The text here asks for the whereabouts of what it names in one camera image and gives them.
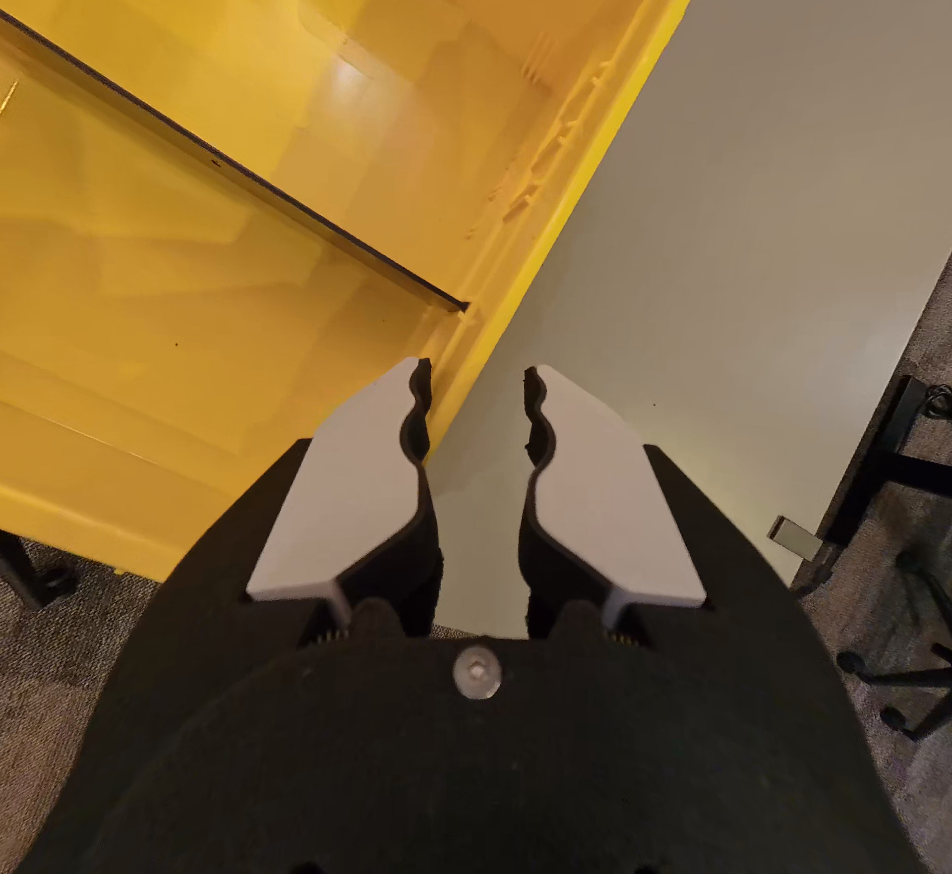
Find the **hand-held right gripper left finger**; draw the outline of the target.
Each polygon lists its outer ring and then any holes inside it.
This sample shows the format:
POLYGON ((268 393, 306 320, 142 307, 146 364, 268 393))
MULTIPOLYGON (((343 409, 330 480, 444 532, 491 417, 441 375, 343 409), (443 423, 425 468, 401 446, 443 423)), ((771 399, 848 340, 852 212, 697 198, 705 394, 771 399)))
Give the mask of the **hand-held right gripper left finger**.
POLYGON ((315 431, 245 588, 255 602, 315 599, 338 628, 369 598, 430 635, 444 557, 424 460, 431 362, 408 357, 315 431))

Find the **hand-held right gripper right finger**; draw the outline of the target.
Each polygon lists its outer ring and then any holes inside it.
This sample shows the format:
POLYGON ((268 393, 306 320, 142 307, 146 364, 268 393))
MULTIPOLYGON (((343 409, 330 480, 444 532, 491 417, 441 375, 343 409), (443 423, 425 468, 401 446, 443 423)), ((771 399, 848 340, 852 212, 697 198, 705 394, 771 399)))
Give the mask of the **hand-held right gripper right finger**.
POLYGON ((547 365, 525 371, 524 403, 532 470, 518 564, 529 637, 546 638, 574 601, 614 632, 633 606, 701 608, 706 589, 637 431, 547 365))

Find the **yellow plastic bin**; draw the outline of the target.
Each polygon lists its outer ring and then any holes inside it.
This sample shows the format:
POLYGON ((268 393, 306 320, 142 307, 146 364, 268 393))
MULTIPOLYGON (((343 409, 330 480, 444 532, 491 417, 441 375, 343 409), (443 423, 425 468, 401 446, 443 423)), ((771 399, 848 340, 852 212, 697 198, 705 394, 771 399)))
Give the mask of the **yellow plastic bin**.
POLYGON ((1 0, 449 312, 2 43, 2 528, 165 580, 406 357, 439 444, 690 0, 1 0))

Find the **metal table clamp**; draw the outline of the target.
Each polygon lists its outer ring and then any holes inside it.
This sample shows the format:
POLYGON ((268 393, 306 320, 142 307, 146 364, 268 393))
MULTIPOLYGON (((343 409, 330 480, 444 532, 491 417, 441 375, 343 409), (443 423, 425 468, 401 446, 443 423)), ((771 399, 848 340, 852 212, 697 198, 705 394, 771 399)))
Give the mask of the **metal table clamp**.
POLYGON ((824 544, 820 537, 783 515, 770 527, 768 539, 804 562, 813 562, 824 544))

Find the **black furniture leg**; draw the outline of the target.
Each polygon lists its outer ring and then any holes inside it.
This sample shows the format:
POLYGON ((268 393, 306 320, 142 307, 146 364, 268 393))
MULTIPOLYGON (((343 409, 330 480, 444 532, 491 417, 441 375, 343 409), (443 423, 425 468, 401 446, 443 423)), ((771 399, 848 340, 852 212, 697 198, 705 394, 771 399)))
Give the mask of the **black furniture leg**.
POLYGON ((77 578, 68 567, 39 571, 21 539, 1 530, 1 578, 31 611, 42 610, 76 593, 77 578))

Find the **black chair base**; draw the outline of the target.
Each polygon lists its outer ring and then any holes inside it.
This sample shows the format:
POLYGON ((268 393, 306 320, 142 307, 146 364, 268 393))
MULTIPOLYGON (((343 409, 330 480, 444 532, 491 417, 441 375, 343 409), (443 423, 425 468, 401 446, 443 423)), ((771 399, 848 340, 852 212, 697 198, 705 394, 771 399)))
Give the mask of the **black chair base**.
MULTIPOLYGON (((896 559, 896 568, 907 576, 912 576, 923 583, 935 605, 940 618, 951 632, 951 600, 935 575, 910 551, 902 551, 896 559)), ((880 718, 884 725, 894 732, 908 738, 913 743, 919 743, 951 722, 951 649, 940 642, 932 644, 932 654, 945 663, 943 667, 923 670, 894 671, 889 673, 874 673, 866 665, 863 657, 851 651, 841 651, 837 654, 836 665, 839 670, 851 675, 865 685, 886 688, 907 688, 923 690, 944 690, 944 695, 936 701, 933 708, 926 713, 915 726, 910 726, 906 717, 892 705, 882 709, 880 718)))

